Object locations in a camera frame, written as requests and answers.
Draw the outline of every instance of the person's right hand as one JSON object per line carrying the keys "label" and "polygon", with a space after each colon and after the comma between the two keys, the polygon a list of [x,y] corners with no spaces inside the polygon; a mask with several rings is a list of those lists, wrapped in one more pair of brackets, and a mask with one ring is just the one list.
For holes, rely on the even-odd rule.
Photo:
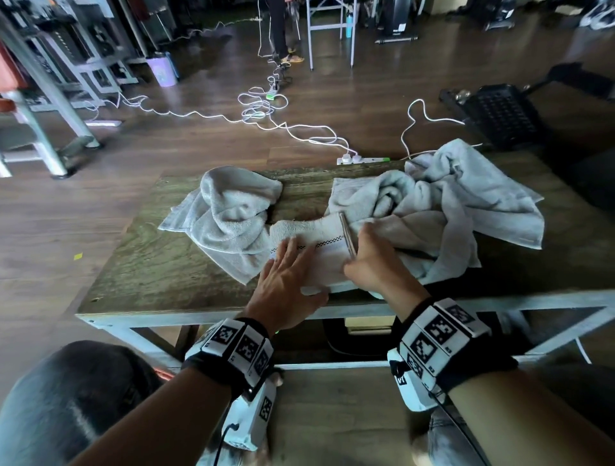
{"label": "person's right hand", "polygon": [[393,246],[366,223],[359,231],[357,258],[344,266],[346,277],[359,288],[383,296],[404,321],[429,293],[403,265]]}

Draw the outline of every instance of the forearm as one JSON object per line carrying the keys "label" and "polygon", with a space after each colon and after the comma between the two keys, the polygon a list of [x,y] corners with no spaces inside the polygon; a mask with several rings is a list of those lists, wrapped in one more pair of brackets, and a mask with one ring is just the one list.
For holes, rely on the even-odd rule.
{"label": "forearm", "polygon": [[469,379],[449,396],[493,466],[613,463],[613,441],[520,370]]}
{"label": "forearm", "polygon": [[230,401],[230,387],[184,369],[78,455],[71,466],[192,466]]}

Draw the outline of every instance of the white towel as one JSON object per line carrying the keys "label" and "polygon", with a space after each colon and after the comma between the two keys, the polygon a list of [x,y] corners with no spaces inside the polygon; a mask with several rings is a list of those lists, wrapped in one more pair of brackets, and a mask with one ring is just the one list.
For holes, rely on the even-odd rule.
{"label": "white towel", "polygon": [[158,227],[185,232],[231,277],[244,285],[260,273],[271,249],[266,210],[282,192],[280,181],[244,168],[209,170]]}
{"label": "white towel", "polygon": [[480,267],[474,230],[540,249],[544,218],[536,202],[542,197],[474,148],[454,140],[413,162],[409,175],[391,170],[375,178],[336,178],[327,212],[343,212],[355,234],[374,222],[423,284]]}
{"label": "white towel", "polygon": [[276,257],[277,245],[296,236],[299,248],[314,244],[314,258],[307,272],[303,294],[316,294],[324,288],[330,293],[353,290],[356,286],[344,275],[344,264],[355,258],[355,250],[346,220],[342,213],[334,213],[313,221],[280,220],[269,230]]}

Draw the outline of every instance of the wooden table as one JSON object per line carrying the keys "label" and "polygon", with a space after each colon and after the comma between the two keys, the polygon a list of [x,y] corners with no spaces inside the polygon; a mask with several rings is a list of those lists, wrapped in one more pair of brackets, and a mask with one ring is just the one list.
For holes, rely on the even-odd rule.
{"label": "wooden table", "polygon": [[[480,311],[589,308],[597,310],[528,352],[542,355],[615,318],[615,225],[590,206],[528,152],[488,155],[504,173],[542,194],[546,219],[543,250],[523,248],[477,234],[482,269],[428,288]],[[284,184],[269,222],[309,220],[323,215],[334,177],[374,176],[402,162],[294,168],[260,172]],[[202,174],[163,176],[133,220],[77,311],[77,317],[104,329],[168,368],[181,365],[195,325],[232,317],[248,302],[256,280],[236,282],[180,233],[157,229],[169,208],[198,187]],[[382,301],[355,290],[331,296],[311,318],[390,315]],[[185,326],[175,346],[151,327]],[[288,367],[377,366],[382,361],[318,363]]]}

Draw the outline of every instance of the person's left hand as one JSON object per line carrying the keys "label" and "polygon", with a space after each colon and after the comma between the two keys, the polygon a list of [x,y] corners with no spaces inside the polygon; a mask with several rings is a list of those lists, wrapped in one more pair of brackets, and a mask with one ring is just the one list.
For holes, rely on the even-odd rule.
{"label": "person's left hand", "polygon": [[256,290],[241,316],[258,320],[271,337],[279,330],[301,323],[324,306],[329,299],[326,291],[312,296],[301,293],[313,254],[314,246],[306,247],[299,254],[297,238],[282,241],[275,260],[270,259],[265,264]]}

